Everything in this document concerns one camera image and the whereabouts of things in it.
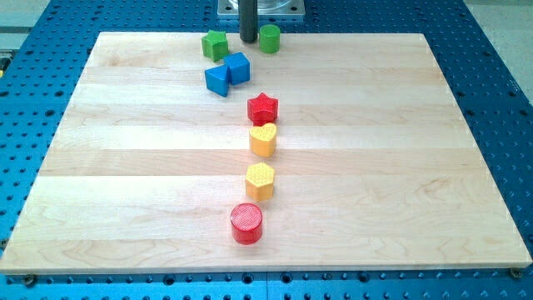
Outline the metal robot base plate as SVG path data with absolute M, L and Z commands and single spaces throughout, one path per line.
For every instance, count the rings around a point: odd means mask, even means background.
M 237 19 L 238 0 L 216 0 L 217 16 Z M 304 0 L 257 0 L 258 16 L 262 18 L 303 18 L 306 16 Z

